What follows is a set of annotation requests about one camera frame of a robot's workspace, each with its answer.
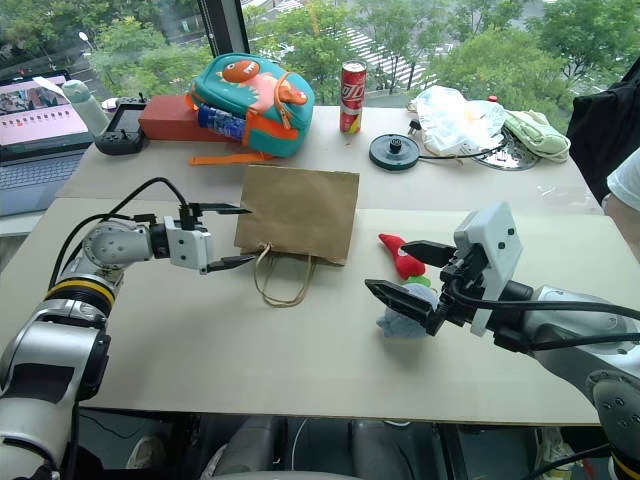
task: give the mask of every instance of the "white bottle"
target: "white bottle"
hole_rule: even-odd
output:
[[[109,117],[87,86],[80,80],[69,80],[62,85],[62,91],[93,136],[101,135],[109,125]]]

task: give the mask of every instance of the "red can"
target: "red can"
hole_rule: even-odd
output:
[[[340,130],[345,133],[360,131],[362,104],[367,80],[367,65],[357,60],[342,64],[340,89]]]

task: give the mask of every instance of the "paper bag handle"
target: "paper bag handle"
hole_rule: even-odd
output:
[[[271,274],[276,267],[276,263],[278,262],[278,257],[269,257],[269,263],[266,267],[265,271],[265,279],[262,287],[260,287],[260,283],[258,282],[258,270],[260,269],[260,265],[262,265],[264,259],[267,257],[269,252],[271,251],[271,244],[267,244],[264,248],[260,256],[256,259],[253,264],[253,283],[256,286],[256,290],[262,296],[262,300],[268,305],[276,308],[287,308],[287,307],[295,307],[299,305],[304,300],[304,297],[307,295],[307,291],[309,290],[309,285],[311,284],[311,277],[313,277],[313,272],[316,269],[316,257],[309,255],[307,257],[307,271],[304,275],[304,281],[302,283],[302,287],[298,294],[292,298],[291,300],[282,300],[279,298],[274,298],[266,293],[267,284],[269,283],[269,279],[271,278]]]

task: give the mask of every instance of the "white plastic bag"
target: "white plastic bag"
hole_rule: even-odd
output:
[[[473,155],[500,145],[506,118],[502,105],[468,102],[458,90],[437,85],[415,100],[424,146],[435,155]]]

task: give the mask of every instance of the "blue cloth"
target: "blue cloth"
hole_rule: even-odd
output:
[[[430,288],[420,283],[407,283],[403,288],[428,301],[434,310],[438,306],[438,296]],[[427,336],[427,332],[418,322],[390,308],[385,309],[384,316],[380,317],[376,323],[382,328],[385,337],[422,338]]]

